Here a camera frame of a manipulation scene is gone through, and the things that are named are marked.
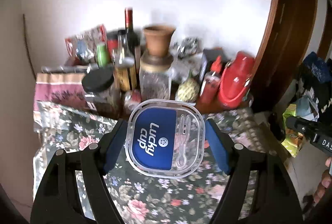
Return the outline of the person's right hand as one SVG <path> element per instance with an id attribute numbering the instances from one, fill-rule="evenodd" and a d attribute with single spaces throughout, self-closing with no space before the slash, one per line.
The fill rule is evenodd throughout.
<path id="1" fill-rule="evenodd" d="M 319 203 L 321 198 L 324 196 L 326 190 L 331 185 L 331 175 L 329 173 L 330 165 L 331 165 L 331 157 L 329 157 L 325 162 L 325 166 L 327 166 L 328 169 L 323 172 L 321 181 L 318 184 L 317 190 L 313 195 L 315 204 Z"/>

